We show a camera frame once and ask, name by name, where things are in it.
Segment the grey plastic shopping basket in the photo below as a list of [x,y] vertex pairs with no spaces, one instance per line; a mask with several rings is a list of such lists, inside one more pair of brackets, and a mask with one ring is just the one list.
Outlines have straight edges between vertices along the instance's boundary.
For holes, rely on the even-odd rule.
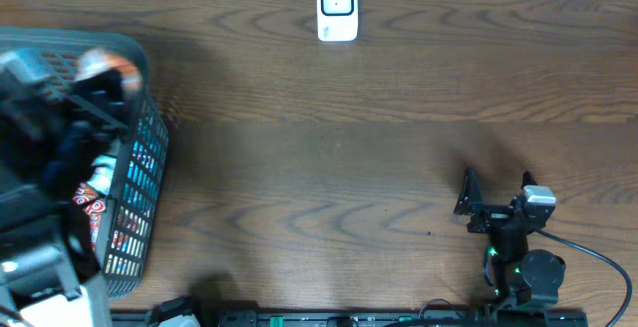
[[[53,86],[63,95],[71,90],[79,56],[93,48],[127,58],[140,69],[144,80],[149,75],[146,52],[125,35],[3,27],[1,50],[21,48],[40,53],[51,67]],[[105,155],[116,158],[117,164],[105,198],[107,209],[96,253],[104,264],[111,300],[126,297],[142,281],[168,153],[167,128],[147,86],[131,103],[130,111],[129,131]]]

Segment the small orange snack box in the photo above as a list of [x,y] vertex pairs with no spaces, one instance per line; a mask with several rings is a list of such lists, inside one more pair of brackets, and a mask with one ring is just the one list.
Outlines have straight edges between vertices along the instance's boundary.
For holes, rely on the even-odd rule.
[[75,82],[87,81],[110,71],[119,73],[120,86],[127,101],[137,96],[144,86],[143,75],[133,62],[104,48],[84,53],[78,59],[76,68]]

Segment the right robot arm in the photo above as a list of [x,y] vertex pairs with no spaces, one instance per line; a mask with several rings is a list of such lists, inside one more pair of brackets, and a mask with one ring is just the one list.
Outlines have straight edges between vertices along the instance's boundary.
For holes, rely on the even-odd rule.
[[484,260],[491,271],[486,278],[496,293],[488,308],[491,315],[501,310],[541,313],[558,302],[564,260],[544,249],[531,250],[528,245],[528,236],[542,231],[556,203],[552,190],[539,185],[527,171],[520,193],[509,204],[488,204],[483,201],[475,171],[466,170],[454,214],[470,219],[468,232],[488,236]]

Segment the red Top chocolate bar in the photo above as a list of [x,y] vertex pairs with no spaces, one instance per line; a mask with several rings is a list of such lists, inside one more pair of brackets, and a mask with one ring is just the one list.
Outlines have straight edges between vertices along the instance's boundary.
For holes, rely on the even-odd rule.
[[73,196],[73,202],[89,217],[92,248],[96,250],[102,217],[107,209],[105,200],[94,188],[81,182]]

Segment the mint white snack packet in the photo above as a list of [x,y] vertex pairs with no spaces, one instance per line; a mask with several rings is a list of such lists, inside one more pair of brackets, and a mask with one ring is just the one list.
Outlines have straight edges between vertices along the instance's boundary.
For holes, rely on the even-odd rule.
[[99,156],[93,162],[93,175],[87,181],[96,192],[108,195],[113,183],[117,159],[111,156]]

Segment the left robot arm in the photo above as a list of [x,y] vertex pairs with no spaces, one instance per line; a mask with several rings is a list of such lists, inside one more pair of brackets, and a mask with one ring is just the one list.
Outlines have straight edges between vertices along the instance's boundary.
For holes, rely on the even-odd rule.
[[112,312],[140,282],[167,136],[139,73],[84,69],[58,103],[47,74],[1,76],[1,322],[197,326],[187,297]]

